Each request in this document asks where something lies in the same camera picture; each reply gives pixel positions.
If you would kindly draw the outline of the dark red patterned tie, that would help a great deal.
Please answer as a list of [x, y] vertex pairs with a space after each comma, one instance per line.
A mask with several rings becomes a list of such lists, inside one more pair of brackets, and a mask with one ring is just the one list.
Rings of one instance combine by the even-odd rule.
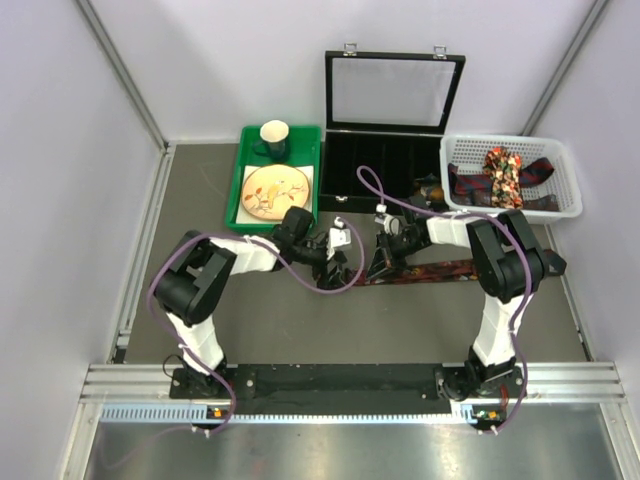
[[395, 271], [375, 281], [367, 280], [365, 268], [359, 275], [350, 270], [350, 279], [355, 286], [373, 286], [388, 284], [444, 283], [458, 281], [480, 281], [482, 288], [489, 286], [489, 275], [478, 270], [473, 259], [435, 262], [419, 265], [407, 265], [395, 268]]

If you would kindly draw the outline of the brown tie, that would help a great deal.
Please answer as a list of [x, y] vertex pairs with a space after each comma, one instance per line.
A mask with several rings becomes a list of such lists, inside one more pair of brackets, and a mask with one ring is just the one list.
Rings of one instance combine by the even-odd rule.
[[444, 205], [444, 190], [441, 180], [434, 174], [419, 177], [413, 180], [415, 194], [422, 195], [431, 205]]

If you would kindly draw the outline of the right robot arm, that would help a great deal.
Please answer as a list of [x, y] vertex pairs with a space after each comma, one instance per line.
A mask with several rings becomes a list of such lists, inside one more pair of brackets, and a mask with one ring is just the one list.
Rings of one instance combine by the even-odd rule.
[[484, 291], [479, 333], [460, 369], [437, 374], [441, 392], [464, 400], [487, 396], [515, 369], [517, 332], [528, 303], [549, 273], [548, 257], [524, 214], [510, 210], [496, 216], [408, 215], [407, 224], [376, 235], [376, 249], [364, 276], [369, 284], [405, 280], [407, 257], [432, 245], [471, 251], [476, 278]]

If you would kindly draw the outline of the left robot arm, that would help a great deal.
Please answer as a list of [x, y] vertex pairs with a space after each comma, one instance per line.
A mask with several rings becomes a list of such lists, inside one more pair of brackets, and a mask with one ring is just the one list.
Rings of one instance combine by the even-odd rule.
[[328, 231], [312, 237], [312, 223], [311, 212], [292, 207], [267, 234], [204, 236], [192, 230], [183, 236], [150, 288], [182, 351], [176, 383], [190, 382], [209, 397], [226, 387], [226, 357], [216, 337], [213, 313], [230, 277], [275, 272], [298, 263], [311, 268], [315, 283], [310, 289], [347, 288], [343, 250], [351, 245], [352, 232], [337, 217]]

